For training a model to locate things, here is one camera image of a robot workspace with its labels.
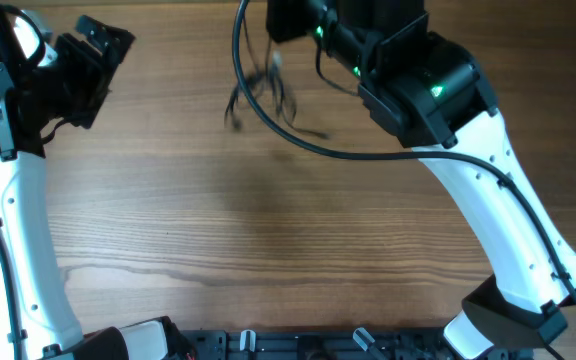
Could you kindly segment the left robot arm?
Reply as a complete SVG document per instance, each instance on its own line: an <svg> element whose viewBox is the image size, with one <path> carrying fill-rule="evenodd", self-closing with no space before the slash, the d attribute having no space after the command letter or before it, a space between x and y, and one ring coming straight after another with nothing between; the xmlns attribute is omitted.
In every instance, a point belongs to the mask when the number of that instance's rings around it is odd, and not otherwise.
<svg viewBox="0 0 576 360"><path fill-rule="evenodd" d="M53 36L0 4L0 359L192 359L168 317L85 333L65 293L46 210L45 145L89 128L134 36L89 16Z"/></svg>

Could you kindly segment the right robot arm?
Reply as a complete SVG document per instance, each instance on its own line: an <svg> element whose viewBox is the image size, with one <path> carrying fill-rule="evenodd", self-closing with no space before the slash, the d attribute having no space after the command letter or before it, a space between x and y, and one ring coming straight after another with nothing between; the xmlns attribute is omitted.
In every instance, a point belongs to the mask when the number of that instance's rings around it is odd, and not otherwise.
<svg viewBox="0 0 576 360"><path fill-rule="evenodd" d="M474 56L429 27L420 1L271 1L277 43L304 36L358 81L371 119L440 181L479 240L491 276L443 337L459 357L549 348L576 307L576 252L522 169Z"/></svg>

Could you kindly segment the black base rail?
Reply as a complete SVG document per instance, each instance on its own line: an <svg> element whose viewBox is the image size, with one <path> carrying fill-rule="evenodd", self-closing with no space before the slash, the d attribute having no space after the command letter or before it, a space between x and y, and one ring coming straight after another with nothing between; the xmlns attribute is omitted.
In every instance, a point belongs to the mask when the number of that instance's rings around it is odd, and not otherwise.
<svg viewBox="0 0 576 360"><path fill-rule="evenodd" d="M182 335L189 359L218 360L457 360L440 328L390 332L241 332L194 330Z"/></svg>

